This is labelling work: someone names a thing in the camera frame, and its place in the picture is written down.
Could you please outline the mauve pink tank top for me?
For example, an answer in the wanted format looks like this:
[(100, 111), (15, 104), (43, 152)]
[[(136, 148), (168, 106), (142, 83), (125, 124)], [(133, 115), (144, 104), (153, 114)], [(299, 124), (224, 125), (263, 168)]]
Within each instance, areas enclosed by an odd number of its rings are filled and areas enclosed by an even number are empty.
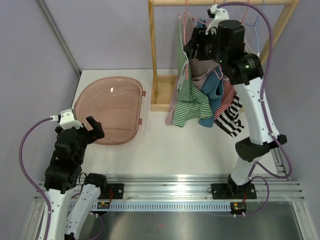
[[(199, 61), (198, 59), (190, 59), (189, 66), (191, 70), (191, 80), (194, 85), (197, 87), (198, 90), (201, 90), (207, 77), (214, 71), (216, 67), (219, 65), (214, 62), (213, 60), (204, 60)], [(178, 76), (175, 81), (175, 85), (173, 88), (169, 108), (168, 108), (168, 115), (166, 117), (165, 123), (167, 125), (171, 125), (173, 121), (173, 114), (175, 110), (176, 100), (178, 97), (178, 81), (180, 77)]]

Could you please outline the green striped tank top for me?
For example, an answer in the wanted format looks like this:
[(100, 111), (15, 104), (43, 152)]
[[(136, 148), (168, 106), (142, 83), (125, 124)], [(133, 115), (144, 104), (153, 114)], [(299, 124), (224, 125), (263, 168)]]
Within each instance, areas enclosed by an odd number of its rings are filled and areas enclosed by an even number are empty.
[(176, 67), (178, 82), (176, 84), (177, 98), (174, 105), (172, 124), (181, 128), (188, 120), (194, 118), (208, 119), (214, 115), (209, 98), (202, 93), (192, 81), (189, 59), (183, 49), (183, 28), (182, 17), (178, 17), (176, 25)]

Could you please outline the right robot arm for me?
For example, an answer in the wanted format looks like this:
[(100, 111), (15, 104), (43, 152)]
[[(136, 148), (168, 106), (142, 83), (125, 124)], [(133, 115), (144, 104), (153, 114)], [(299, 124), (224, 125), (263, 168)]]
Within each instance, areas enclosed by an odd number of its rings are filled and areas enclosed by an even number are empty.
[(287, 137), (271, 125), (270, 109), (261, 89), (264, 72), (260, 58), (245, 51), (244, 37), (245, 28), (239, 21), (223, 20), (215, 33), (195, 27), (183, 48), (189, 59), (219, 64), (244, 104), (249, 136), (235, 144), (238, 159), (220, 192), (225, 199), (249, 197), (254, 165), (271, 149), (287, 142)]

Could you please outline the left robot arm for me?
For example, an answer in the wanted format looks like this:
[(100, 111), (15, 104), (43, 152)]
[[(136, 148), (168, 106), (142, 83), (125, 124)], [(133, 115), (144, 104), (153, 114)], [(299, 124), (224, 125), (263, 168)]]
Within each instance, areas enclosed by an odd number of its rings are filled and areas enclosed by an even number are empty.
[(80, 196), (72, 211), (68, 211), (77, 180), (82, 173), (82, 164), (88, 145), (104, 138), (102, 124), (92, 116), (86, 121), (91, 130), (82, 125), (69, 129), (56, 127), (57, 133), (50, 164), (45, 171), (44, 188), (50, 202), (48, 216), (50, 226), (48, 239), (77, 240), (81, 229), (97, 199), (108, 194), (107, 177), (103, 174), (89, 173), (84, 179)]

